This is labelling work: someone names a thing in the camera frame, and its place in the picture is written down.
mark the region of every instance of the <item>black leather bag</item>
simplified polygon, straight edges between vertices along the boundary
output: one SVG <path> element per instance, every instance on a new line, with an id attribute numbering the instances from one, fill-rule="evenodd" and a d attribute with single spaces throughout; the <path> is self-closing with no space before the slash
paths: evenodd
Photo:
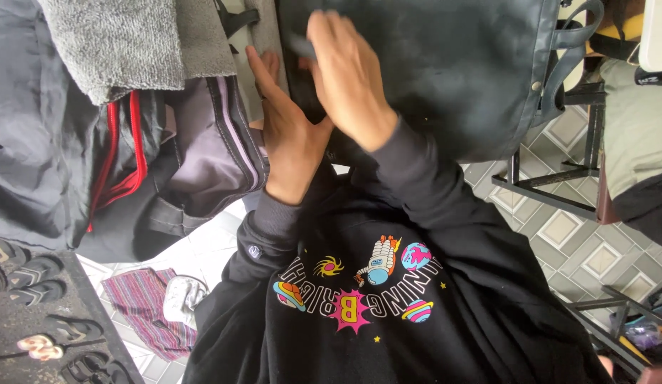
<path id="1" fill-rule="evenodd" d="M 441 155 L 460 162 L 510 157 L 530 127 L 564 111 L 562 82 L 585 55 L 603 15 L 588 0 L 557 25 L 559 0 L 279 0 L 282 38 L 305 36 L 315 9 L 348 16 L 376 51 L 387 101 L 412 128 L 430 132 Z M 589 10 L 593 23 L 573 21 Z M 556 50 L 566 49 L 557 59 Z M 323 117 L 311 76 L 284 49 L 291 98 Z M 371 161 L 338 130 L 333 161 Z"/>

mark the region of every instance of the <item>black sweatshirt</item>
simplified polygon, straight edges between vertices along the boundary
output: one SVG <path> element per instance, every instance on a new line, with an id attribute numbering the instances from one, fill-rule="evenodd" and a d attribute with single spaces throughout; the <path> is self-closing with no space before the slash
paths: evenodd
<path id="1" fill-rule="evenodd" d="M 611 382 L 528 239 L 432 139 L 401 119 L 372 156 L 402 209 L 352 187 L 313 206 L 263 194 L 184 383 Z"/>

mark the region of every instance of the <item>graphic print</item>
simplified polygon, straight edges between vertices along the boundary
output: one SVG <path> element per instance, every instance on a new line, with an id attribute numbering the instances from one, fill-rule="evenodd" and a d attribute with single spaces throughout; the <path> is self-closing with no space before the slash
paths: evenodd
<path id="1" fill-rule="evenodd" d="M 421 299 L 413 301 L 409 304 L 409 307 L 404 310 L 402 319 L 407 319 L 411 322 L 424 322 L 430 317 L 430 310 L 432 308 L 432 301 L 429 301 L 428 303 Z"/>
<path id="2" fill-rule="evenodd" d="M 374 244 L 374 249 L 369 259 L 369 265 L 357 271 L 355 281 L 364 286 L 364 279 L 361 277 L 366 274 L 366 279 L 371 285 L 383 284 L 386 282 L 387 277 L 392 275 L 395 270 L 395 252 L 400 247 L 400 240 L 393 239 L 392 236 L 381 236 Z"/>
<path id="3" fill-rule="evenodd" d="M 361 316 L 362 312 L 369 309 L 369 307 L 361 303 L 361 298 L 363 297 L 364 295 L 358 290 L 345 292 L 341 289 L 340 294 L 335 295 L 335 301 L 333 302 L 335 312 L 328 315 L 328 317 L 338 321 L 336 333 L 344 327 L 351 327 L 356 335 L 362 325 L 371 323 Z"/>
<path id="4" fill-rule="evenodd" d="M 430 262 L 430 249 L 420 242 L 412 242 L 402 252 L 402 265 L 408 271 L 416 271 Z"/>
<path id="5" fill-rule="evenodd" d="M 295 284 L 276 282 L 274 283 L 274 292 L 276 292 L 276 297 L 283 305 L 297 308 L 302 312 L 307 310 L 305 303 L 302 301 L 302 296 L 300 296 L 300 289 Z"/>
<path id="6" fill-rule="evenodd" d="M 328 260 L 321 260 L 317 263 L 317 267 L 314 268 L 315 275 L 321 275 L 321 277 L 335 276 L 345 269 L 340 260 L 335 261 L 335 257 L 326 256 L 326 258 Z"/>

